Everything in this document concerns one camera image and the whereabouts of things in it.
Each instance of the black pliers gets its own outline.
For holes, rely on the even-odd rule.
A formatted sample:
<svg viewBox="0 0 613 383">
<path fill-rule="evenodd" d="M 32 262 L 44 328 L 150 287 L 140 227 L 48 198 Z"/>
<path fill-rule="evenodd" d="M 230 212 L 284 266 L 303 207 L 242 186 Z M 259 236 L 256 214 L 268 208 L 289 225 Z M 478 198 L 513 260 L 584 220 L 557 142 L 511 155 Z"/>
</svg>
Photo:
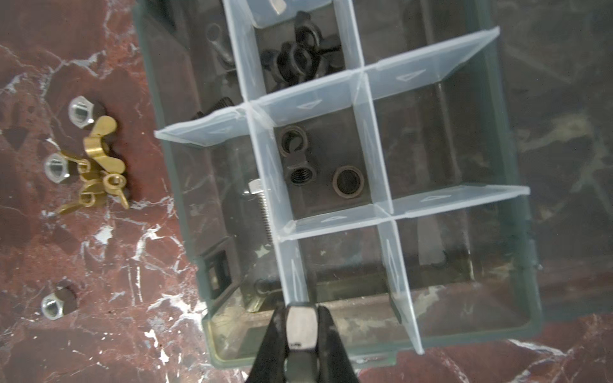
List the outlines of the black pliers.
<svg viewBox="0 0 613 383">
<path fill-rule="evenodd" d="M 278 307 L 270 319 L 247 383 L 358 383 L 330 311 Z"/>
</svg>

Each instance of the black nut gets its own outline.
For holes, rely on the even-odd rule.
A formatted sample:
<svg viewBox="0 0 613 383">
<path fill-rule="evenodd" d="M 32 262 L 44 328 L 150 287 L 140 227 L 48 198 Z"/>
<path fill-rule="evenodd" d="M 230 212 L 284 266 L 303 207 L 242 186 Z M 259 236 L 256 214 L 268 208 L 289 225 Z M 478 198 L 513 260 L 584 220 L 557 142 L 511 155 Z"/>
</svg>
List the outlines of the black nut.
<svg viewBox="0 0 613 383">
<path fill-rule="evenodd" d="M 296 44 L 292 43 L 287 53 L 289 60 L 289 69 L 294 78 L 298 78 L 298 82 L 304 82 L 311 74 L 313 69 L 313 57 L 309 51 Z"/>
<path fill-rule="evenodd" d="M 285 157 L 285 179 L 296 186 L 304 186 L 315 179 L 316 172 L 308 151 L 295 151 Z"/>
<path fill-rule="evenodd" d="M 328 52 L 335 52 L 341 50 L 341 38 L 338 34 L 333 34 L 321 40 L 318 53 L 323 55 Z"/>
<path fill-rule="evenodd" d="M 342 51 L 332 51 L 321 55 L 328 61 L 329 70 L 328 73 L 336 73 L 345 69 L 345 59 Z"/>
<path fill-rule="evenodd" d="M 262 61 L 262 67 L 270 72 L 277 84 L 282 86 L 289 85 L 292 78 L 289 69 L 285 68 L 287 63 L 285 53 L 282 54 L 278 50 L 266 50 L 260 55 L 260 60 Z"/>
<path fill-rule="evenodd" d="M 313 79 L 321 78 L 327 75 L 329 69 L 330 69 L 330 64 L 328 63 L 328 60 L 326 60 L 325 57 L 321 56 L 319 58 L 319 63 L 317 64 L 315 73 L 313 74 Z"/>
<path fill-rule="evenodd" d="M 342 198 L 355 198 L 364 189 L 364 176 L 355 166 L 341 166 L 334 173 L 332 187 Z"/>
<path fill-rule="evenodd" d="M 311 21 L 308 12 L 298 11 L 294 19 L 294 32 L 296 42 L 309 48 L 313 53 L 319 50 L 321 40 L 321 30 Z"/>
</svg>

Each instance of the red marble surface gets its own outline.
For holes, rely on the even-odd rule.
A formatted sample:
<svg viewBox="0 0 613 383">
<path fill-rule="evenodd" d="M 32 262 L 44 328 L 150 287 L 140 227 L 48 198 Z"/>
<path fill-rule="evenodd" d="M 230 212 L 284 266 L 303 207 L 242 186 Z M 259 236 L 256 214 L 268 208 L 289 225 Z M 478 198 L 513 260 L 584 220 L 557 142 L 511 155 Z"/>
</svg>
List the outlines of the red marble surface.
<svg viewBox="0 0 613 383">
<path fill-rule="evenodd" d="M 0 13 L 0 383 L 241 382 L 215 370 L 199 329 L 195 267 L 181 245 L 132 0 L 9 1 Z M 58 217 L 78 184 L 48 181 L 42 160 L 81 152 L 67 103 L 82 94 L 119 121 L 132 207 Z M 40 300 L 71 286 L 79 309 L 49 321 Z M 529 341 L 403 352 L 364 382 L 605 382 L 613 317 L 549 324 Z"/>
</svg>

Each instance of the silver hex nut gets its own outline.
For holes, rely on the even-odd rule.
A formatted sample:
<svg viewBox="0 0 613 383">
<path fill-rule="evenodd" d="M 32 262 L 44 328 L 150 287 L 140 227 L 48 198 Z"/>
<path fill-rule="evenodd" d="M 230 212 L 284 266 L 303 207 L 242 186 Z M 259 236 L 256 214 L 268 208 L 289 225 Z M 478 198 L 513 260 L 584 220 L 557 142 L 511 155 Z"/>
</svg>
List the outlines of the silver hex nut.
<svg viewBox="0 0 613 383">
<path fill-rule="evenodd" d="M 99 117 L 104 116 L 104 113 L 102 104 L 90 101 L 83 96 L 73 98 L 68 104 L 68 118 L 81 129 L 95 123 Z"/>
<path fill-rule="evenodd" d="M 75 173 L 75 166 L 59 153 L 52 153 L 45 159 L 45 175 L 55 183 L 67 183 Z"/>
<path fill-rule="evenodd" d="M 72 291 L 59 288 L 44 297 L 40 303 L 42 314 L 50 320 L 56 320 L 77 309 L 77 298 Z"/>
</svg>

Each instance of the hex nut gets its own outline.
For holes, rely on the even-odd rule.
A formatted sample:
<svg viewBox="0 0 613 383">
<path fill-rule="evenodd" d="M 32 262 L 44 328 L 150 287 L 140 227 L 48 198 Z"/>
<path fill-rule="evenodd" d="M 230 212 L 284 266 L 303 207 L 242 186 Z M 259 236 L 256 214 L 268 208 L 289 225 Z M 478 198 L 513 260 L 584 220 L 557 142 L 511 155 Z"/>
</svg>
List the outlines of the hex nut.
<svg viewBox="0 0 613 383">
<path fill-rule="evenodd" d="M 315 179 L 316 171 L 307 151 L 295 151 L 285 157 L 285 179 L 296 186 L 304 186 Z"/>
<path fill-rule="evenodd" d="M 66 288 L 59 288 L 47 295 L 40 303 L 42 314 L 50 320 L 56 320 L 77 309 L 77 298 Z"/>
<path fill-rule="evenodd" d="M 355 198 L 364 189 L 364 176 L 355 166 L 341 166 L 332 177 L 332 187 L 342 198 Z"/>
<path fill-rule="evenodd" d="M 80 129 L 92 125 L 104 114 L 105 110 L 102 104 L 96 101 L 89 101 L 83 96 L 73 98 L 70 104 L 68 104 L 68 118 Z"/>
<path fill-rule="evenodd" d="M 67 183 L 74 172 L 75 165 L 59 153 L 53 153 L 45 159 L 45 175 L 55 183 Z"/>
</svg>

